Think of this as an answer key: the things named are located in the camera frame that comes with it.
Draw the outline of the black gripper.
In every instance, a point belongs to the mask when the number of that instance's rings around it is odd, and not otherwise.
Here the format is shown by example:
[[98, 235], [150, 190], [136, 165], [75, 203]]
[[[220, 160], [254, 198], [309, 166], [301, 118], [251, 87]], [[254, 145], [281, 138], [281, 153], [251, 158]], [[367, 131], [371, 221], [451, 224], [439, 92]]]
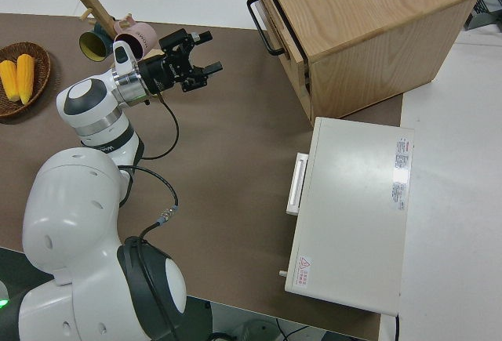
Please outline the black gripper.
[[[182, 53], [189, 53], [194, 46], [213, 39], [210, 31], [200, 34], [179, 29], [160, 39], [160, 48], [166, 54], [174, 54], [181, 46]], [[161, 93], [182, 82], [184, 93], [207, 86], [210, 75], [223, 70], [220, 61], [206, 67], [196, 67], [187, 58], [157, 54], [139, 61], [139, 71], [149, 93]]]

